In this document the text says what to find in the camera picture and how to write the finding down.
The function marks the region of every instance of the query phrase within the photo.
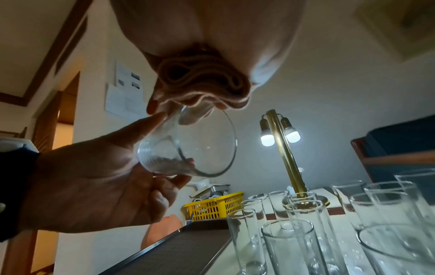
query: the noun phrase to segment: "ceiling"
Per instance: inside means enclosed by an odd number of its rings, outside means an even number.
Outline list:
[[[0,92],[23,96],[75,0],[0,3]]]

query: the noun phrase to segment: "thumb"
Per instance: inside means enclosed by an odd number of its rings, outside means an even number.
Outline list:
[[[167,117],[168,114],[166,114],[165,112],[157,113],[150,117],[133,122],[130,125],[119,129],[116,132],[105,135],[102,138],[119,147],[133,149],[133,146],[136,142],[140,141],[147,134],[151,133]]]

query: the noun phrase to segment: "hand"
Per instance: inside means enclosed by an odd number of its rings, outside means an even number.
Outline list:
[[[29,178],[19,229],[78,233],[160,221],[191,178],[154,178],[138,163],[133,146],[166,117],[158,113],[41,154]]]

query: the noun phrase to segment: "light bulb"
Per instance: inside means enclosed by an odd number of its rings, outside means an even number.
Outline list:
[[[267,147],[272,146],[273,144],[275,144],[275,138],[273,137],[273,135],[263,135],[261,137],[261,144]]]
[[[295,143],[295,142],[298,142],[300,140],[300,135],[299,135],[298,131],[291,132],[291,133],[287,134],[286,137],[290,143]]]

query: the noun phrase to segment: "person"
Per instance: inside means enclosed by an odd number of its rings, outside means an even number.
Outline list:
[[[155,177],[133,146],[167,116],[43,154],[0,153],[0,241],[24,230],[80,233],[160,221],[191,177]]]

